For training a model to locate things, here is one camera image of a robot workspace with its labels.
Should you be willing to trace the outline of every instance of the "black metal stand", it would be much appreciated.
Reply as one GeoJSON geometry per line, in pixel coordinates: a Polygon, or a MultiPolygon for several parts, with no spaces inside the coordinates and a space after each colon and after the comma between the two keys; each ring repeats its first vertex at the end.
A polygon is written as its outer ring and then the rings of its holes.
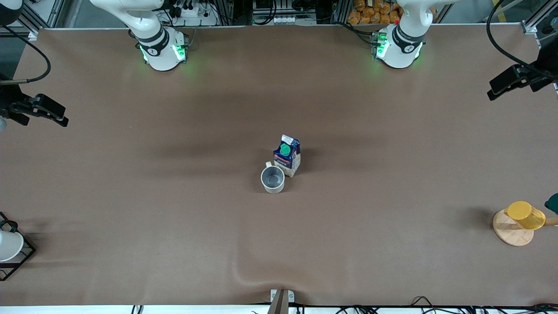
{"type": "MultiPolygon", "coordinates": [[[[8,220],[8,218],[2,212],[0,212],[0,216],[0,220],[8,220]]],[[[21,249],[21,251],[11,260],[0,261],[0,281],[5,281],[6,279],[8,279],[8,277],[15,273],[16,270],[21,267],[21,265],[23,265],[25,261],[31,257],[31,255],[35,253],[35,248],[33,247],[33,245],[31,245],[31,243],[27,241],[25,235],[21,235],[23,236],[23,248],[21,249]]]]}

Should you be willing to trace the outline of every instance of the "black cable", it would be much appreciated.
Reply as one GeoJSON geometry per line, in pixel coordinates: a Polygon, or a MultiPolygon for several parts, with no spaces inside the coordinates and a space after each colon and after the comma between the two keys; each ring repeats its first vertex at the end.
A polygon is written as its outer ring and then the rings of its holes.
{"type": "Polygon", "coordinates": [[[171,15],[167,12],[166,9],[161,8],[161,9],[157,9],[157,10],[153,10],[153,11],[163,11],[167,15],[167,17],[169,18],[169,22],[171,24],[171,27],[174,27],[174,25],[172,24],[173,19],[172,19],[171,15]]]}
{"type": "Polygon", "coordinates": [[[228,17],[228,16],[224,16],[221,12],[219,12],[219,8],[218,8],[217,6],[215,6],[215,8],[213,8],[213,6],[212,6],[211,4],[210,4],[209,6],[211,7],[211,10],[212,10],[213,12],[216,12],[220,17],[224,18],[225,20],[229,20],[229,21],[231,21],[231,22],[234,22],[234,19],[233,19],[233,18],[230,18],[230,17],[228,17]]]}
{"type": "Polygon", "coordinates": [[[269,22],[273,21],[273,19],[275,18],[275,14],[277,13],[277,3],[275,2],[275,0],[270,0],[271,1],[271,6],[270,6],[270,15],[263,21],[263,22],[252,22],[253,24],[256,25],[266,25],[269,22]]]}
{"type": "Polygon", "coordinates": [[[434,313],[436,313],[436,311],[440,311],[440,312],[446,312],[446,313],[450,313],[450,314],[461,314],[461,313],[457,313],[457,312],[451,312],[451,311],[445,310],[443,308],[438,308],[438,307],[433,307],[431,309],[428,309],[428,310],[424,311],[424,313],[426,314],[426,313],[432,312],[432,311],[434,311],[434,313]]]}
{"type": "Polygon", "coordinates": [[[136,305],[132,306],[132,313],[131,314],[141,314],[141,312],[143,312],[143,305],[138,306],[138,312],[135,313],[136,311],[136,305]]]}
{"type": "Polygon", "coordinates": [[[34,44],[30,43],[27,39],[21,37],[18,33],[14,32],[11,28],[9,28],[8,26],[4,26],[4,28],[12,33],[15,37],[21,39],[25,44],[29,45],[31,48],[33,48],[35,51],[37,51],[43,58],[45,58],[46,61],[46,70],[43,74],[39,75],[36,78],[31,78],[31,79],[23,79],[23,80],[7,80],[4,82],[0,82],[0,85],[15,85],[15,84],[24,84],[24,83],[31,83],[31,82],[36,82],[38,80],[42,80],[44,79],[49,73],[50,73],[50,60],[48,59],[48,57],[42,53],[41,50],[39,50],[39,48],[37,48],[34,44]]]}
{"type": "Polygon", "coordinates": [[[548,72],[548,71],[541,71],[537,68],[535,68],[534,66],[526,63],[525,61],[513,56],[512,54],[510,54],[509,52],[505,51],[502,47],[500,47],[496,41],[494,40],[494,37],[492,36],[492,32],[490,31],[490,21],[492,20],[492,18],[494,17],[494,14],[496,13],[496,10],[498,9],[498,7],[504,2],[505,0],[499,0],[498,3],[496,3],[496,5],[494,5],[494,8],[492,8],[492,11],[490,12],[490,14],[488,15],[488,19],[487,19],[487,35],[488,35],[488,39],[490,40],[490,42],[492,43],[492,45],[494,46],[494,48],[496,48],[496,50],[498,50],[501,54],[503,54],[504,56],[512,59],[513,61],[519,63],[520,65],[523,65],[525,68],[534,71],[536,73],[539,73],[540,75],[544,75],[546,77],[551,78],[552,80],[558,80],[558,76],[548,72]]]}
{"type": "Polygon", "coordinates": [[[355,29],[352,25],[349,25],[349,24],[346,24],[346,23],[343,23],[343,22],[332,22],[332,24],[338,24],[338,25],[341,25],[341,26],[345,27],[345,28],[348,29],[349,31],[355,33],[355,35],[356,35],[358,38],[360,38],[360,40],[364,41],[364,42],[367,43],[368,45],[378,46],[377,43],[368,41],[367,39],[365,39],[365,38],[363,38],[363,37],[361,36],[361,34],[362,34],[362,35],[371,36],[371,35],[372,35],[372,32],[359,31],[359,30],[355,29]]]}
{"type": "Polygon", "coordinates": [[[341,312],[345,312],[345,314],[349,314],[347,313],[347,311],[345,310],[346,308],[350,308],[350,307],[342,307],[340,310],[338,310],[335,314],[340,314],[341,312]]]}

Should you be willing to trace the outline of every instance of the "bag of bread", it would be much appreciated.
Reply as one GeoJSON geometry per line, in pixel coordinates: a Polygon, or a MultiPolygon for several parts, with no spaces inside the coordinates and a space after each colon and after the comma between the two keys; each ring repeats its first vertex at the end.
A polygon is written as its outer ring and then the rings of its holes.
{"type": "Polygon", "coordinates": [[[389,16],[386,14],[380,14],[380,24],[389,24],[389,16]]]}
{"type": "Polygon", "coordinates": [[[436,10],[435,7],[430,7],[430,11],[432,11],[432,21],[436,22],[436,20],[438,19],[438,11],[436,10]]]}
{"type": "Polygon", "coordinates": [[[383,0],[374,0],[374,11],[379,12],[384,6],[383,0]]]}
{"type": "Polygon", "coordinates": [[[356,25],[358,24],[358,22],[360,22],[360,12],[351,11],[349,13],[349,17],[347,18],[347,23],[351,25],[356,25]]]}
{"type": "Polygon", "coordinates": [[[353,0],[354,9],[358,12],[362,12],[366,8],[366,3],[364,0],[353,0]]]}
{"type": "Polygon", "coordinates": [[[374,11],[380,14],[388,14],[391,9],[391,3],[384,2],[383,0],[374,0],[374,11]]]}
{"type": "Polygon", "coordinates": [[[380,13],[376,12],[373,16],[370,17],[370,23],[376,24],[380,23],[380,13]]]}
{"type": "Polygon", "coordinates": [[[374,8],[366,7],[366,9],[362,10],[362,17],[371,18],[375,13],[374,8]]]}
{"type": "Polygon", "coordinates": [[[399,14],[397,14],[397,11],[391,11],[389,13],[389,22],[394,24],[397,21],[399,21],[399,14]]]}

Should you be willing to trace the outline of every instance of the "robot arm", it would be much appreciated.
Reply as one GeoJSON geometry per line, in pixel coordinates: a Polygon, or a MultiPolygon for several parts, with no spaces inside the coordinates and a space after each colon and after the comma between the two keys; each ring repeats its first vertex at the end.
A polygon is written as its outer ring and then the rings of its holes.
{"type": "Polygon", "coordinates": [[[139,38],[157,35],[161,28],[152,10],[162,7],[165,0],[91,0],[91,3],[118,17],[139,38]]]}
{"type": "Polygon", "coordinates": [[[386,39],[375,48],[377,59],[392,68],[406,68],[418,58],[422,39],[432,25],[431,6],[451,4],[458,0],[398,0],[405,14],[398,25],[388,25],[380,30],[386,39]]]}
{"type": "Polygon", "coordinates": [[[152,10],[165,0],[90,0],[91,3],[124,22],[140,43],[143,58],[159,71],[167,71],[186,62],[184,34],[163,27],[152,10]]]}
{"type": "MultiPolygon", "coordinates": [[[[23,0],[0,0],[0,26],[6,27],[11,32],[7,25],[14,23],[22,11],[23,0]]],[[[29,44],[16,33],[13,34],[29,44]]],[[[38,94],[35,97],[30,97],[20,90],[19,84],[42,79],[48,73],[49,70],[40,77],[27,80],[10,80],[8,76],[0,73],[0,117],[2,117],[0,118],[0,131],[3,131],[7,125],[3,118],[14,120],[21,125],[27,125],[29,123],[28,116],[35,116],[53,120],[64,127],[68,125],[68,118],[64,117],[66,111],[64,106],[47,95],[38,94]]]]}
{"type": "Polygon", "coordinates": [[[397,3],[405,10],[400,23],[406,24],[404,27],[409,28],[409,32],[415,32],[419,36],[424,35],[434,18],[430,7],[454,2],[457,0],[398,0],[397,3]]]}
{"type": "Polygon", "coordinates": [[[0,0],[0,25],[14,23],[23,11],[23,0],[0,0]]]}

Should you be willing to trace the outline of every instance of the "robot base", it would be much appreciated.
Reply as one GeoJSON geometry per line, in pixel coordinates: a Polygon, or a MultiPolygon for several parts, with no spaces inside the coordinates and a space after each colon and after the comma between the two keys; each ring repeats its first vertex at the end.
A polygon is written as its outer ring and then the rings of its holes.
{"type": "Polygon", "coordinates": [[[392,68],[403,69],[411,65],[413,61],[419,57],[419,51],[422,47],[422,43],[414,49],[412,53],[403,53],[401,48],[394,43],[392,37],[393,29],[395,27],[396,26],[394,24],[390,24],[386,28],[379,30],[379,33],[386,34],[386,38],[383,42],[379,42],[381,44],[380,46],[372,47],[372,49],[376,59],[382,60],[392,68]]]}
{"type": "Polygon", "coordinates": [[[172,70],[178,64],[186,63],[188,54],[188,36],[172,27],[165,29],[169,32],[169,43],[161,50],[160,55],[152,56],[141,49],[145,62],[157,71],[172,70]]]}

